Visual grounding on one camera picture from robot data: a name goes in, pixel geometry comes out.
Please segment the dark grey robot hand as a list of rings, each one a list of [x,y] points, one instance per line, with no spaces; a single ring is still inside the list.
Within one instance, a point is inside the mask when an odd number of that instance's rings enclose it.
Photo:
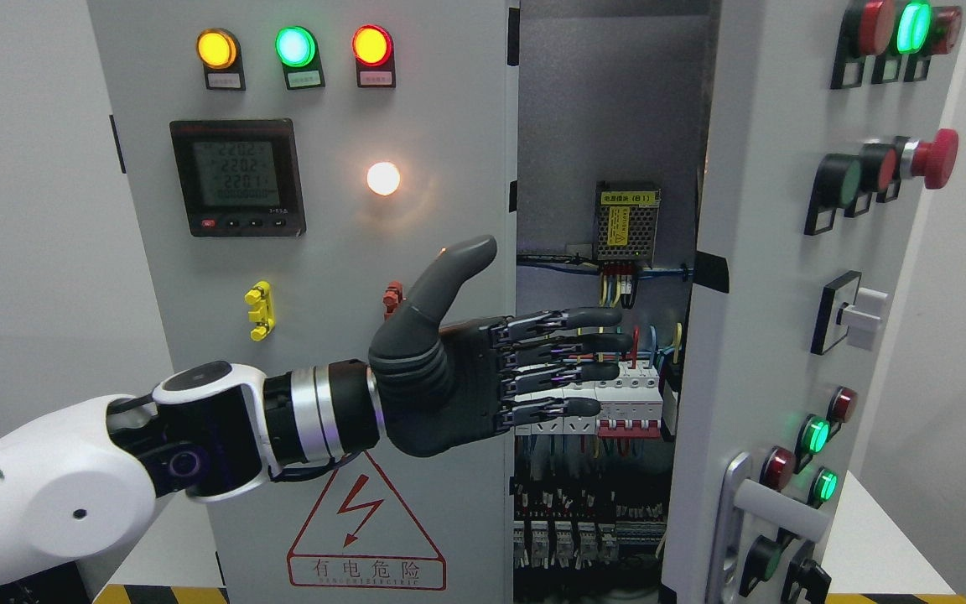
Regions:
[[[369,348],[388,439],[434,456],[520,425],[600,413],[594,398],[558,394],[569,383],[612,381],[632,351],[614,307],[544,310],[443,326],[461,286],[497,256],[492,236],[445,248]]]

